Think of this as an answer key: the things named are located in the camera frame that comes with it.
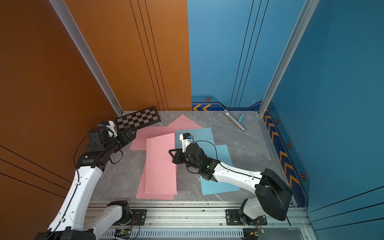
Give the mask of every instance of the blue paper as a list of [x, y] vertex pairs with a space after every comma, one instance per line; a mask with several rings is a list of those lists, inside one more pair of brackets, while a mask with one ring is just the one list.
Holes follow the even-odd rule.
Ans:
[[[199, 140], [205, 140], [215, 144], [211, 128], [200, 128], [200, 129], [176, 131], [175, 148], [182, 148], [179, 135], [187, 132], [193, 136], [193, 140], [195, 142]], [[216, 149], [217, 149], [217, 157], [216, 157], [216, 151], [215, 151], [215, 148], [212, 146], [212, 144], [208, 142], [198, 142], [197, 144], [199, 145], [199, 147], [201, 147], [204, 150], [204, 153], [208, 157], [218, 159], [221, 162], [224, 162], [225, 164], [233, 166], [231, 157], [228, 152], [227, 145], [216, 146]], [[201, 190], [203, 192], [203, 195], [217, 194], [217, 193], [223, 193], [223, 192], [233, 192], [233, 191], [240, 190], [239, 187], [226, 182], [214, 182], [212, 180], [207, 181], [203, 179], [201, 176], [200, 176], [200, 180], [201, 180]]]

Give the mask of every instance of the checkered pattern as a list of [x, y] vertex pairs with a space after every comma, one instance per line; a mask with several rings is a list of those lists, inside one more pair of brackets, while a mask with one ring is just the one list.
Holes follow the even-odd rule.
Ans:
[[161, 120], [159, 114], [156, 111], [156, 108], [150, 107], [116, 118], [116, 125], [119, 131], [125, 127], [137, 130], [160, 121]]

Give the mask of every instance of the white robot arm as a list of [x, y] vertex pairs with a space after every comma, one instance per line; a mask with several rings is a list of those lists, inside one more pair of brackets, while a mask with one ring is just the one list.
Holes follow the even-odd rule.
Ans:
[[80, 156], [67, 196], [47, 232], [38, 233], [35, 240], [97, 240], [115, 222], [129, 223], [132, 215], [127, 201], [108, 204], [102, 214], [84, 226], [85, 213], [93, 190], [111, 154], [133, 141], [136, 132], [125, 128], [116, 133], [113, 121], [104, 121], [88, 133], [90, 145]]
[[205, 180], [227, 182], [254, 193], [257, 197], [245, 199], [239, 210], [243, 224], [250, 225], [263, 215], [280, 221], [286, 219], [292, 190], [274, 171], [265, 169], [264, 172], [254, 172], [229, 166], [218, 159], [207, 157], [192, 139], [189, 133], [180, 134], [182, 149], [169, 150], [173, 163], [196, 168]]

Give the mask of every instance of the yellow arrow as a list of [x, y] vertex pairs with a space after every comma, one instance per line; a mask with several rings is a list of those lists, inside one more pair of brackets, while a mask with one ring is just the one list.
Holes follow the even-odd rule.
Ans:
[[272, 142], [273, 142], [273, 136], [274, 136], [274, 135], [279, 136], [279, 135], [277, 134], [277, 132], [272, 131]]
[[204, 111], [208, 111], [207, 108], [208, 108], [209, 106], [211, 106], [211, 105], [212, 105], [212, 104], [208, 104], [207, 106], [203, 107], [203, 110], [204, 110]]
[[271, 116], [265, 116], [265, 125], [266, 125], [266, 120], [267, 120], [268, 118], [271, 118]]
[[288, 157], [287, 154], [286, 154], [285, 152], [280, 151], [280, 162], [281, 162], [281, 156], [286, 156], [286, 157]]
[[196, 106], [195, 106], [194, 108], [192, 108], [192, 109], [195, 110], [195, 111], [198, 111], [197, 108], [200, 107], [200, 106], [201, 106], [201, 104], [198, 104], [198, 105], [196, 105]]
[[297, 184], [300, 185], [299, 181], [297, 181], [296, 178], [294, 178], [292, 175], [289, 176], [289, 185], [291, 186], [292, 188], [292, 180], [294, 180]]
[[290, 169], [293, 170], [293, 167], [291, 165], [289, 165], [288, 163], [284, 163], [284, 172], [285, 172], [285, 175], [287, 175], [287, 167], [289, 167]]
[[272, 123], [269, 124], [268, 132], [271, 132], [271, 127], [274, 127], [274, 125]]

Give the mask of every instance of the gray marble floor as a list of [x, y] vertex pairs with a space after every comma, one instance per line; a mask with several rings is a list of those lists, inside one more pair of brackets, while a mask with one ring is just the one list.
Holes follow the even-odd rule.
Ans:
[[[263, 171], [269, 168], [277, 171], [272, 162], [263, 138], [257, 115], [253, 111], [231, 111], [235, 118], [245, 114], [240, 131], [221, 111], [159, 111], [161, 122], [153, 126], [168, 126], [184, 114], [202, 127], [210, 127], [216, 145], [226, 144], [234, 167]], [[130, 144], [122, 149], [124, 156], [116, 164], [108, 164], [93, 192], [93, 201], [135, 200], [141, 174], [146, 159], [145, 151], [131, 151]], [[117, 152], [111, 156], [112, 161], [120, 159]], [[202, 195], [200, 178], [188, 173], [186, 167], [178, 165], [177, 195], [175, 201], [238, 201], [254, 198], [254, 194], [240, 189], [236, 192]]]

